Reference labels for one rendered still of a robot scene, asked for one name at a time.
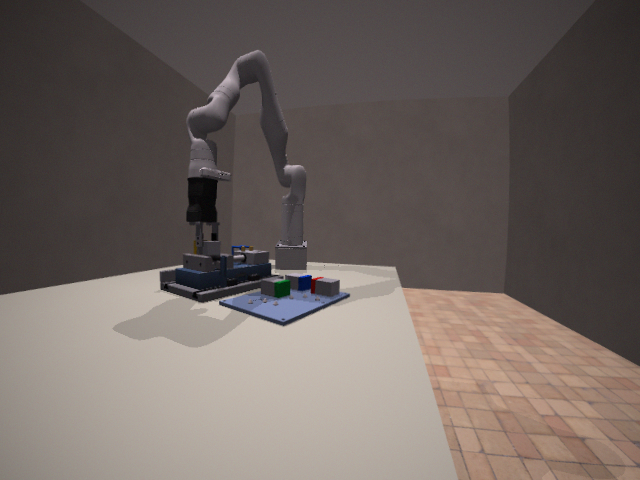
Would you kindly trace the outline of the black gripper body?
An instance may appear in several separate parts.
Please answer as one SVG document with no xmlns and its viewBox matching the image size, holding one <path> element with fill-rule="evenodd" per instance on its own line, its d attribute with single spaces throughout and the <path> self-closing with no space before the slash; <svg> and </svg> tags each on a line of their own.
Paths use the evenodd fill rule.
<svg viewBox="0 0 640 480">
<path fill-rule="evenodd" d="M 216 169 L 216 170 L 215 170 Z M 217 183 L 231 181 L 231 174 L 218 171 L 217 163 L 192 159 L 189 165 L 187 222 L 217 222 Z"/>
</svg>

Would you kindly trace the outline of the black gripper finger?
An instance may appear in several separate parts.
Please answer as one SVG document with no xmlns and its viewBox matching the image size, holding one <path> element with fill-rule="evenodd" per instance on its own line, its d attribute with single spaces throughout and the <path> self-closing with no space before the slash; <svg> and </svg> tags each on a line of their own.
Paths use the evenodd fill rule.
<svg viewBox="0 0 640 480">
<path fill-rule="evenodd" d="M 203 222 L 189 222 L 189 225 L 196 225 L 196 247 L 203 247 Z"/>
<path fill-rule="evenodd" d="M 212 225 L 211 241 L 218 241 L 218 225 L 220 225 L 220 222 L 208 222 L 206 225 Z"/>
</svg>

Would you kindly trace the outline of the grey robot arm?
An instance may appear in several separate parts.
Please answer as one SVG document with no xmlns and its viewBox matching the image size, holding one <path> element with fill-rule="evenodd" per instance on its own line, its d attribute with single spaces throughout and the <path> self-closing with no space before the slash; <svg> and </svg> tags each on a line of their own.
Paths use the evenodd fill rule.
<svg viewBox="0 0 640 480">
<path fill-rule="evenodd" d="M 288 164 L 285 153 L 288 130 L 276 96 L 269 63 L 260 50 L 239 57 L 224 81 L 210 94 L 207 105 L 189 112 L 186 125 L 191 144 L 190 161 L 207 159 L 217 163 L 217 145 L 207 139 L 207 133 L 224 127 L 229 111 L 239 100 L 240 89 L 255 82 L 259 82 L 262 93 L 260 125 L 277 178 L 283 187 L 290 188 L 292 184 L 289 194 L 282 197 L 281 244 L 302 245 L 306 171 L 300 165 Z M 209 104 L 211 101 L 212 104 Z"/>
</svg>

